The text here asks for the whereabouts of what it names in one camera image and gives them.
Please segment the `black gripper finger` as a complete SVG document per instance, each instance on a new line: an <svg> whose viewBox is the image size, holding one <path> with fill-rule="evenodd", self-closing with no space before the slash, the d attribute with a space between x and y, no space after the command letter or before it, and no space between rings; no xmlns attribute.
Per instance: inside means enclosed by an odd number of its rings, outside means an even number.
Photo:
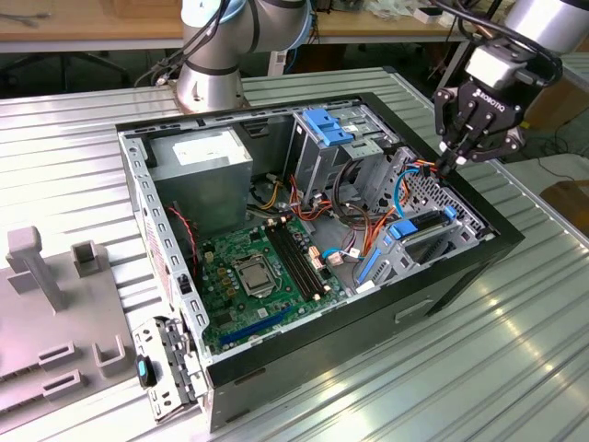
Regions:
<svg viewBox="0 0 589 442"><path fill-rule="evenodd" d="M438 169L455 169L467 162L477 144L474 117L478 110L477 87L440 88L434 94L434 126L441 136Z"/></svg>
<svg viewBox="0 0 589 442"><path fill-rule="evenodd" d="M468 161L484 162L524 146L521 111L463 109L445 113L445 176Z"/></svg>

